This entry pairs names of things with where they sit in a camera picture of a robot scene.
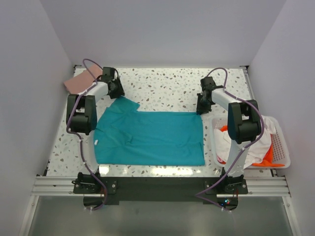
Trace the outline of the teal t shirt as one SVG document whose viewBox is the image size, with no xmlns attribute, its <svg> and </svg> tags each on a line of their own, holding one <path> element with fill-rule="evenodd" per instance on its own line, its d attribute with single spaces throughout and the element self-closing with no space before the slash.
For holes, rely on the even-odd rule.
<svg viewBox="0 0 315 236">
<path fill-rule="evenodd" d="M 144 112 L 121 97 L 107 107 L 94 132 L 98 164 L 202 166 L 203 123 L 194 112 Z"/>
</svg>

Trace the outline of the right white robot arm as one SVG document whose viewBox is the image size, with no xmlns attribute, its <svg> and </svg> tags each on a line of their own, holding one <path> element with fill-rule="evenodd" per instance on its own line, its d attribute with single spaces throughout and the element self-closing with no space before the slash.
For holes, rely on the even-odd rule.
<svg viewBox="0 0 315 236">
<path fill-rule="evenodd" d="M 224 193 L 231 193 L 237 182 L 234 177 L 244 173 L 244 164 L 249 147 L 259 139 L 264 131 L 263 119 L 255 100 L 244 100 L 217 86 L 212 77 L 200 80 L 201 93 L 197 95 L 196 112 L 199 115 L 209 113 L 213 105 L 227 110 L 227 131 L 231 147 L 223 173 L 227 175 L 219 181 Z"/>
</svg>

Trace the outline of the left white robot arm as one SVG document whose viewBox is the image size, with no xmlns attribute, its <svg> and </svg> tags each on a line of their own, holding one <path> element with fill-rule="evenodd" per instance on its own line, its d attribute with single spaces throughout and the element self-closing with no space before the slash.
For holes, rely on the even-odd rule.
<svg viewBox="0 0 315 236">
<path fill-rule="evenodd" d="M 86 89 L 71 93 L 67 98 L 66 132 L 78 136 L 82 165 L 96 173 L 94 132 L 97 125 L 96 103 L 104 96 L 117 99 L 125 95 L 119 73 L 112 67 L 103 67 L 102 73 Z"/>
</svg>

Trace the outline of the folded pink t shirt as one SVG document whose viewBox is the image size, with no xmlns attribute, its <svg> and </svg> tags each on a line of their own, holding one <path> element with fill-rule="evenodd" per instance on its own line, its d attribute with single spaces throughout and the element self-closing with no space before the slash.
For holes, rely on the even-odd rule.
<svg viewBox="0 0 315 236">
<path fill-rule="evenodd" d="M 70 94 L 79 94 L 88 89 L 94 82 L 94 77 L 88 70 L 83 70 L 78 75 L 65 81 L 63 84 Z"/>
</svg>

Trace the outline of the white plastic basket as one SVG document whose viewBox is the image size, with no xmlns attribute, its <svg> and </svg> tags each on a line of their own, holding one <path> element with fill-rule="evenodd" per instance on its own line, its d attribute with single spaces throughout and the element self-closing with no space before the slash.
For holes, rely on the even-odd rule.
<svg viewBox="0 0 315 236">
<path fill-rule="evenodd" d="M 263 120 L 265 123 L 263 137 L 250 147 L 244 168 L 289 167 L 289 152 L 278 121 L 269 116 L 263 116 Z M 210 118 L 209 131 L 214 162 L 220 167 L 224 167 L 231 147 L 231 138 L 227 132 L 227 117 L 213 116 Z"/>
</svg>

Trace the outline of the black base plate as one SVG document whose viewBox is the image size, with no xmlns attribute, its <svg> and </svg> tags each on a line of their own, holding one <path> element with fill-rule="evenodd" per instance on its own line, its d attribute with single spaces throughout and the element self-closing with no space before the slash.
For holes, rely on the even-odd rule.
<svg viewBox="0 0 315 236">
<path fill-rule="evenodd" d="M 79 173 L 74 194 L 92 210 L 120 202 L 202 202 L 234 210 L 238 197 L 248 194 L 243 176 L 226 177 L 93 177 Z"/>
</svg>

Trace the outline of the aluminium front rail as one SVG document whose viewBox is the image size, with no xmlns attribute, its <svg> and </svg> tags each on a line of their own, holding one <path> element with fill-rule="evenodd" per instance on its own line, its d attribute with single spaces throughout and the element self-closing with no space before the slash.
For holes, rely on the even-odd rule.
<svg viewBox="0 0 315 236">
<path fill-rule="evenodd" d="M 231 186 L 224 188 L 216 177 L 102 177 L 102 184 L 93 177 L 36 177 L 31 194 L 34 196 L 97 196 L 103 187 L 109 195 L 123 191 L 170 193 L 191 193 L 203 190 L 207 194 L 236 195 L 245 197 L 288 197 L 290 190 L 284 177 L 245 177 L 238 190 Z"/>
</svg>

